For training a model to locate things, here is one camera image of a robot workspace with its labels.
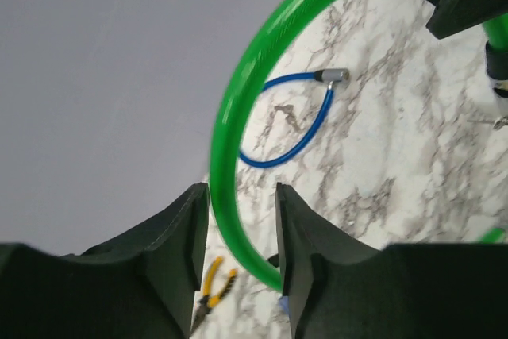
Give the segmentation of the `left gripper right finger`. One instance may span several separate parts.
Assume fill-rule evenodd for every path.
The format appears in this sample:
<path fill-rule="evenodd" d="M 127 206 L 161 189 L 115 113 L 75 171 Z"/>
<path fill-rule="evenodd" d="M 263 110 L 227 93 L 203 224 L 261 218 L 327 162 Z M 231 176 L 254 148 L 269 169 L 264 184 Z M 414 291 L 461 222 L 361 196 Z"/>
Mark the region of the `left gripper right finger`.
<path fill-rule="evenodd" d="M 295 338 L 504 338 L 504 244 L 372 248 L 276 187 L 283 294 Z"/>

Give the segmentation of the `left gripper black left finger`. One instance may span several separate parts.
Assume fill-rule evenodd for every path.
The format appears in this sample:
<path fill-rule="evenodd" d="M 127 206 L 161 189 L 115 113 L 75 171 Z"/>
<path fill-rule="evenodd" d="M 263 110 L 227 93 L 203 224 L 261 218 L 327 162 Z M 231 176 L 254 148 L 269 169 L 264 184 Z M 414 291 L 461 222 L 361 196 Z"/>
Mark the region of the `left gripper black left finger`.
<path fill-rule="evenodd" d="M 4 338 L 187 338 L 202 281 L 209 190 L 80 255 L 1 247 Z"/>

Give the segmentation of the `green cable lock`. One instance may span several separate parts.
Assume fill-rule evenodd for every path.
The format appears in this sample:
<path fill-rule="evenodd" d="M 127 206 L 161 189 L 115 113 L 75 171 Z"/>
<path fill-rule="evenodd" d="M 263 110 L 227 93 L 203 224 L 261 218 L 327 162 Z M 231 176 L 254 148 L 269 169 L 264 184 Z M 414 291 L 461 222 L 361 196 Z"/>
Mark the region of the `green cable lock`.
<path fill-rule="evenodd" d="M 237 65 L 214 126 L 210 193 L 229 251 L 280 291 L 275 185 L 376 248 L 472 241 L 507 223 L 507 131 L 485 70 L 499 17 L 454 37 L 426 0 L 285 0 Z"/>

